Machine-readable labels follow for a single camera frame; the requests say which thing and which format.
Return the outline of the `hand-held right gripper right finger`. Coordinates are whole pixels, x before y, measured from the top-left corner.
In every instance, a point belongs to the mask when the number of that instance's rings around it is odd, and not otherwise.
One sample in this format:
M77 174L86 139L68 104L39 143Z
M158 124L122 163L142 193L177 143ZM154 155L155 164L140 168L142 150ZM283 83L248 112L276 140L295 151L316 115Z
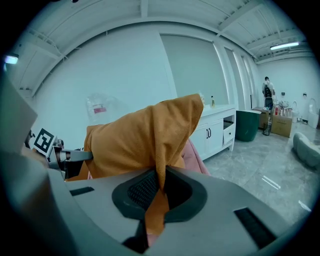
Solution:
M165 224L149 248L151 256L249 256L290 227L271 207L233 182L181 168L170 170L202 184L207 200L190 220Z

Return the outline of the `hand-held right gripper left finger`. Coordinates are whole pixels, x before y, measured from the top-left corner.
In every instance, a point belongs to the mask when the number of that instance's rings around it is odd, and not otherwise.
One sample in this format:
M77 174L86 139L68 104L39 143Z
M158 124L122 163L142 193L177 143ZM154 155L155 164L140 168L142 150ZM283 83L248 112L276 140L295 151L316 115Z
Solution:
M147 243L145 214L159 190L155 170L65 183L73 199L104 232L120 243Z

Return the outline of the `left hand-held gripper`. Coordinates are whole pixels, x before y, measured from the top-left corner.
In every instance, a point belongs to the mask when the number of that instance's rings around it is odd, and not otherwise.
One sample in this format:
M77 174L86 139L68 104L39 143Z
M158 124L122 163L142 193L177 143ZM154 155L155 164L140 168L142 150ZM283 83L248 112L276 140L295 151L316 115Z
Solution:
M93 154L90 151L72 150L70 158L64 149L64 142L56 135L42 128L34 143L34 148L42 154L50 169L60 171L62 178L66 179L67 171L65 162L68 160L68 176L78 176L84 161L92 160Z

